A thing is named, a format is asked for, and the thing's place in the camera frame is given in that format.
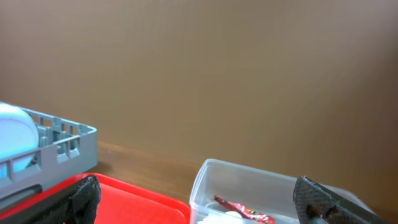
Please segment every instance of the red tray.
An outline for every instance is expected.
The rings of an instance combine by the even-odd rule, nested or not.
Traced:
[[[1,214],[0,219],[27,208],[90,174],[85,173],[73,176]],[[95,224],[189,223],[190,207],[183,202],[102,174],[94,175],[98,177],[101,184],[101,202],[99,203]]]

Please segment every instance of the gray dish rack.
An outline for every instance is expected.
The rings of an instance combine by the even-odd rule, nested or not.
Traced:
[[[47,190],[63,180],[86,172],[98,163],[97,130],[56,116],[20,108],[39,131],[36,149],[0,159],[7,176],[0,178],[0,210],[26,197]],[[13,163],[32,157],[30,164],[14,172]]]

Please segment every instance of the wall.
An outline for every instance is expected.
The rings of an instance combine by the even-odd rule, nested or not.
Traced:
[[[0,1],[0,97],[398,210],[397,3]]]

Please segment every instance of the wooden table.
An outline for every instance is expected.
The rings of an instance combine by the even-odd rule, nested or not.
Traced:
[[[167,159],[144,151],[98,143],[98,172],[164,195],[185,203],[200,166]],[[398,223],[398,211],[373,210],[391,223]]]

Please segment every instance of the red wrapper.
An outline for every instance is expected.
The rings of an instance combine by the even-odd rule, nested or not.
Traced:
[[[220,205],[222,205],[224,208],[238,212],[243,218],[253,220],[259,223],[265,223],[265,224],[274,224],[275,219],[263,214],[261,212],[257,212],[255,210],[252,210],[250,208],[247,208],[246,206],[242,205],[241,203],[235,203],[235,202],[227,202],[226,200],[219,198],[217,196],[214,196],[214,200],[216,200]]]

